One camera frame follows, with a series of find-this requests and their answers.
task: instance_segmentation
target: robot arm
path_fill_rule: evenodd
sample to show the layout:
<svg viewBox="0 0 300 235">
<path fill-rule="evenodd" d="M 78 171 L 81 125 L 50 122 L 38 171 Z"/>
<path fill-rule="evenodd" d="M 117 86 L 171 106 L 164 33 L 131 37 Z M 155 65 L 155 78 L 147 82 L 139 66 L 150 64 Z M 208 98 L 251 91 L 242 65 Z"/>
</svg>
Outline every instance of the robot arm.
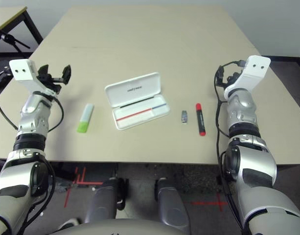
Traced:
<svg viewBox="0 0 300 235">
<path fill-rule="evenodd" d="M 45 159 L 45 142 L 48 117 L 52 101 L 61 86 L 54 82 L 68 83 L 70 67 L 63 72 L 63 78 L 51 78 L 47 66 L 36 70 L 33 61 L 13 60 L 10 68 L 16 81 L 22 83 L 30 96 L 22 108 L 21 120 L 13 151 L 0 173 L 0 234 L 23 232 L 38 215 L 28 220 L 28 214 L 39 203 L 45 201 L 40 212 L 54 193 L 55 175 Z M 52 177 L 52 189 L 47 196 L 48 178 Z"/>
<path fill-rule="evenodd" d="M 282 192 L 273 189 L 277 165 L 256 121 L 253 88 L 265 76 L 270 59 L 250 56 L 241 74 L 234 74 L 224 87 L 228 102 L 229 144 L 222 171 L 226 179 L 235 181 L 238 212 L 243 231 L 249 234 L 299 234 L 300 211 Z"/>
</svg>

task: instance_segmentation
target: red tape mark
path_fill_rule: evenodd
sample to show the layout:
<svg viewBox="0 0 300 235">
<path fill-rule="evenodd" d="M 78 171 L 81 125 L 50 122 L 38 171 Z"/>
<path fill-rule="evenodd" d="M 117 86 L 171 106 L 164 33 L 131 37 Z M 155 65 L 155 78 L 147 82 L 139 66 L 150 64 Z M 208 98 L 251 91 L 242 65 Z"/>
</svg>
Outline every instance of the red tape mark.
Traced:
<svg viewBox="0 0 300 235">
<path fill-rule="evenodd" d="M 216 196 L 217 196 L 217 200 L 218 200 L 218 206 L 219 206 L 219 211 L 223 211 L 223 207 L 222 207 L 222 204 L 221 204 L 221 201 L 220 201 L 220 194 L 219 192 L 216 193 Z"/>
<path fill-rule="evenodd" d="M 217 196 L 217 202 L 190 202 L 190 204 L 191 205 L 198 205 L 198 206 L 205 206 L 205 205 L 207 205 L 207 206 L 209 206 L 209 205 L 211 205 L 211 206 L 219 206 L 219 211 L 223 211 L 223 206 L 225 206 L 225 205 L 228 205 L 228 203 L 227 202 L 222 202 L 221 200 L 220 200 L 220 193 L 216 193 L 216 196 Z"/>
<path fill-rule="evenodd" d="M 78 184 L 78 185 L 102 185 L 103 182 L 85 182 L 85 176 L 86 176 L 86 167 L 83 167 L 81 181 L 80 181 L 80 174 L 78 174 L 78 167 L 75 168 L 75 174 L 77 174 L 77 179 L 75 179 L 72 183 Z M 70 195 L 70 188 L 67 189 L 67 194 L 65 198 L 64 208 L 67 207 L 68 199 Z"/>
<path fill-rule="evenodd" d="M 70 188 L 67 189 L 67 195 L 66 195 L 66 198 L 65 198 L 64 208 L 67 207 L 67 202 L 68 202 L 68 199 L 69 199 L 69 194 L 70 194 Z"/>
</svg>

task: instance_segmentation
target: gray floor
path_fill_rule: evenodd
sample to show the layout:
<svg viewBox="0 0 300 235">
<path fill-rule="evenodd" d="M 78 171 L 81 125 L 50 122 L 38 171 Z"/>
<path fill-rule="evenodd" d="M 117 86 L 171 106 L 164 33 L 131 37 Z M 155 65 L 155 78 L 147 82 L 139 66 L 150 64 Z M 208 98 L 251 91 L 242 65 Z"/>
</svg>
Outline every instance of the gray floor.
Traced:
<svg viewBox="0 0 300 235">
<path fill-rule="evenodd" d="M 300 67 L 294 62 L 272 62 L 271 68 L 300 106 Z M 85 181 L 103 181 L 111 176 L 113 164 L 67 164 L 81 174 L 86 167 Z M 225 204 L 221 186 L 217 184 L 217 166 L 177 164 L 119 164 L 118 176 L 130 179 L 126 208 L 117 212 L 117 218 L 144 218 L 158 220 L 158 205 L 154 200 L 154 183 L 168 177 L 175 185 L 188 211 L 193 235 L 240 234 L 234 218 Z M 44 210 L 24 233 L 49 234 L 71 217 L 84 220 L 88 205 L 94 195 L 92 187 L 72 186 L 67 202 L 66 187 L 69 182 L 60 180 L 57 190 Z M 286 193 L 300 209 L 300 165 L 278 172 L 275 188 Z"/>
</svg>

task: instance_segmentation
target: red marker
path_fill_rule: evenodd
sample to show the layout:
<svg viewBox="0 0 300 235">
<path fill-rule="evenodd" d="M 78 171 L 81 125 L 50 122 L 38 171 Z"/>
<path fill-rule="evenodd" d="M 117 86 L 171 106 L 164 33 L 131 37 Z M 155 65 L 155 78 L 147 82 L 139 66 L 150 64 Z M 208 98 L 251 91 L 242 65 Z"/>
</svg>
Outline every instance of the red marker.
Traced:
<svg viewBox="0 0 300 235">
<path fill-rule="evenodd" d="M 195 105 L 197 109 L 197 116 L 198 116 L 198 125 L 199 125 L 199 133 L 200 136 L 205 136 L 205 126 L 204 126 L 204 121 L 203 121 L 203 114 L 202 114 L 202 107 L 200 103 L 197 103 Z"/>
</svg>

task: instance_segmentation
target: red stripe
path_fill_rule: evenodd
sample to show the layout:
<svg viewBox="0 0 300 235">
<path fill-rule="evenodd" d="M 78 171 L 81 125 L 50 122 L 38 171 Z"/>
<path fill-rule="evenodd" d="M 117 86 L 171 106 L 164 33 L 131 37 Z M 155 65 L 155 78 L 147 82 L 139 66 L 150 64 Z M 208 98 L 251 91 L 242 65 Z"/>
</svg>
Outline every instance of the red stripe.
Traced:
<svg viewBox="0 0 300 235">
<path fill-rule="evenodd" d="M 64 203 L 64 208 L 67 207 L 67 202 L 68 202 L 69 194 L 70 194 L 70 188 L 67 189 L 67 195 L 66 195 L 66 199 L 65 199 L 65 203 Z"/>
<path fill-rule="evenodd" d="M 130 114 L 130 115 L 125 116 L 125 117 L 121 117 L 121 118 L 119 118 L 119 119 L 116 119 L 116 121 L 120 121 L 120 120 L 123 120 L 123 119 L 125 119 L 125 118 L 129 118 L 129 117 L 132 117 L 132 116 L 134 116 L 134 115 L 141 114 L 141 113 L 144 113 L 144 112 L 150 111 L 150 110 L 152 110 L 152 108 L 149 108 L 149 109 L 146 109 L 146 110 L 137 112 L 137 113 L 135 113 L 135 114 Z"/>
<path fill-rule="evenodd" d="M 81 182 L 83 182 L 83 180 L 85 179 L 85 174 L 86 174 L 86 167 L 83 168 Z"/>
<path fill-rule="evenodd" d="M 103 182 L 77 182 L 78 185 L 102 185 Z"/>
<path fill-rule="evenodd" d="M 222 207 L 222 204 L 220 203 L 220 194 L 219 194 L 219 192 L 216 193 L 216 196 L 217 196 L 217 200 L 218 200 L 219 210 L 222 212 L 223 207 Z"/>
<path fill-rule="evenodd" d="M 78 172 L 78 167 L 76 166 L 75 174 L 77 174 L 77 172 Z"/>
</svg>

